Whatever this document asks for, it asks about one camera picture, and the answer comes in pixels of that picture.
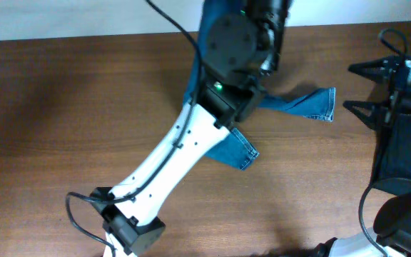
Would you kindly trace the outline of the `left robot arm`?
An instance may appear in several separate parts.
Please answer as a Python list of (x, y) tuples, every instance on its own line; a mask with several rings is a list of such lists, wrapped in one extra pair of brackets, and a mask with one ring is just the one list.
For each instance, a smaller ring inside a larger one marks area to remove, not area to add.
[(172, 190), (266, 96), (261, 80), (278, 68), (290, 5), (244, 1), (202, 27), (196, 81), (176, 122), (130, 176), (93, 191), (105, 256), (146, 252), (165, 231), (158, 212)]

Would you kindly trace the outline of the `blue denim jeans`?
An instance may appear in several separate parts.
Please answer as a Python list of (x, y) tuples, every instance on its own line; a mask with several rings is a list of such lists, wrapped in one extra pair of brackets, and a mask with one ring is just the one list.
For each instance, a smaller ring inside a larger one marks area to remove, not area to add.
[[(191, 74), (183, 103), (187, 103), (196, 88), (200, 61), (206, 53), (206, 36), (215, 20), (226, 14), (239, 14), (245, 3), (241, 0), (205, 0), (199, 26), (197, 45), (199, 53), (195, 55)], [(259, 107), (271, 111), (279, 111), (294, 116), (317, 121), (332, 122), (334, 119), (336, 88), (319, 88), (312, 93), (289, 100), (282, 96), (267, 95), (259, 103)], [(208, 158), (222, 162), (228, 166), (246, 170), (260, 155), (258, 150), (237, 129), (205, 154)]]

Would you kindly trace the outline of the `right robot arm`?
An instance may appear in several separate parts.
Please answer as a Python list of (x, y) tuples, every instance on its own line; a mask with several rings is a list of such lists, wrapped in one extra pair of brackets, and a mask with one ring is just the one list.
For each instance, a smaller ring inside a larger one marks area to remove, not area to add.
[(343, 106), (377, 134), (370, 183), (358, 206), (373, 189), (391, 194), (373, 225), (349, 238), (318, 244), (311, 256), (411, 256), (411, 56), (388, 56), (352, 64), (354, 74), (388, 87), (384, 101), (345, 101)]

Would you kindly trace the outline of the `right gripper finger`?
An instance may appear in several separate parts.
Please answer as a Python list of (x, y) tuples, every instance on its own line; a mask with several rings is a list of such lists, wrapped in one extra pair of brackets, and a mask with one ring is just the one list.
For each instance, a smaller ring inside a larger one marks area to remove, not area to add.
[(377, 84), (383, 84), (390, 77), (390, 62), (391, 57), (388, 56), (374, 61), (351, 64), (347, 70)]
[(379, 129), (386, 108), (382, 103), (369, 101), (345, 101), (343, 107), (354, 114), (369, 129)]

